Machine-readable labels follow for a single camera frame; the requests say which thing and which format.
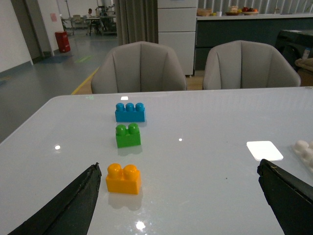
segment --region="gray floor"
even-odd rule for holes
[[[118,45],[117,36],[86,36],[76,30],[69,38],[70,55],[60,64],[26,65],[0,73],[0,142],[51,98],[71,94]]]

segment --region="kitchen counter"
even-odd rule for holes
[[[222,20],[260,20],[260,19],[294,19],[313,18],[313,14],[258,14],[238,16],[197,16],[197,21],[222,21]]]
[[[203,71],[211,48],[245,40],[275,46],[281,30],[313,29],[313,14],[198,16],[194,70]]]

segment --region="black machine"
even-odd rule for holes
[[[101,170],[96,163],[9,235],[86,235],[100,182]]]
[[[275,48],[297,71],[297,59],[313,57],[313,30],[281,30],[277,36]]]
[[[313,187],[262,159],[260,186],[286,235],[313,234]]]

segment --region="dark gray cabinet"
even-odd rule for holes
[[[313,29],[313,18],[251,20],[198,19],[194,70],[205,69],[206,58],[212,47],[235,40],[254,41],[275,46],[277,35],[283,29]]]

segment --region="fruit bowl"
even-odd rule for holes
[[[225,12],[227,16],[238,16],[240,13],[239,12]]]
[[[248,15],[248,16],[259,14],[258,11],[245,11],[245,12],[242,12],[242,13],[243,13],[244,15]]]

